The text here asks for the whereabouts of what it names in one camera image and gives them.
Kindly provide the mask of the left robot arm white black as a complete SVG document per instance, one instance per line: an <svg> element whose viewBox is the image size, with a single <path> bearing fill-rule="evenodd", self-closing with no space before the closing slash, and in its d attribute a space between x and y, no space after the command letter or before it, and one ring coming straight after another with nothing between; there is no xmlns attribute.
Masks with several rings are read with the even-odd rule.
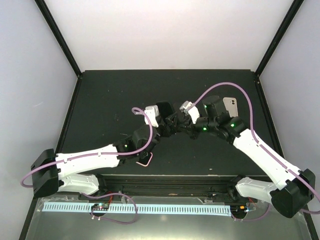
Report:
<svg viewBox="0 0 320 240"><path fill-rule="evenodd" d="M34 197L74 192L103 199L108 188L100 182L95 170L117 168L128 163L146 167L160 139L180 130L176 114L163 118L145 110L144 120L145 125L133 134L98 149L74 153L55 153L52 148L44 150L30 167Z"/></svg>

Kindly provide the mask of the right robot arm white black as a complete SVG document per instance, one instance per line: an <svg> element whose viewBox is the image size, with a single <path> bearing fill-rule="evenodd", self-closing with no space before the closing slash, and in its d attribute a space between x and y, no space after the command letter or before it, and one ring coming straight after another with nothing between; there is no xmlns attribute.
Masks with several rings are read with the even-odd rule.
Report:
<svg viewBox="0 0 320 240"><path fill-rule="evenodd" d="M310 169L301 170L286 161L269 147L238 116L230 115L225 102L218 96L210 96L202 102L206 115L201 116L190 101L179 110L190 117L192 133L211 133L227 141L247 155L270 178L270 182L241 178L228 187L228 198L234 202L243 197L254 198L272 204L284 217L292 218L313 198L316 176Z"/></svg>

